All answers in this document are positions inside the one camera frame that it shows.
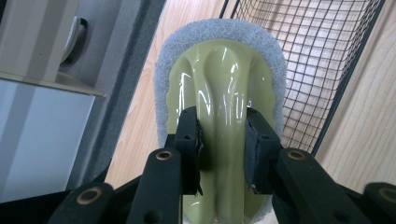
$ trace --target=wooden surface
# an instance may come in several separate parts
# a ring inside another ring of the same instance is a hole
[[[223,3],[223,0],[166,2],[106,177],[113,188],[141,175],[149,153],[158,148],[153,75],[163,41],[187,23],[217,18]]]
[[[354,190],[396,185],[396,2],[386,1],[317,158]]]

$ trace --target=metal grid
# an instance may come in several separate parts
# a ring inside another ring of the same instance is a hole
[[[282,145],[314,148],[379,0],[241,0],[233,17],[259,24],[288,63]]]

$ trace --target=glossy surface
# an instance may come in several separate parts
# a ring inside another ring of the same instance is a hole
[[[180,111],[197,106],[204,133],[201,186],[204,196],[185,196],[192,223],[243,223],[263,196],[246,190],[243,162],[247,106],[274,127],[276,96],[271,70],[254,49],[232,40],[211,40],[186,50],[169,77],[167,130],[175,133]]]

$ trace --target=gray foam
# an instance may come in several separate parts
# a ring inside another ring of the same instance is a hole
[[[283,101],[286,90],[286,61],[277,41],[259,25],[240,20],[209,19],[195,21],[175,31],[163,44],[156,63],[154,75],[158,141],[162,147],[167,132],[168,110],[166,94],[169,90],[169,74],[177,58],[195,44],[212,39],[231,39],[257,50],[267,61],[273,73],[273,88],[276,94],[274,119],[276,133],[283,133]]]

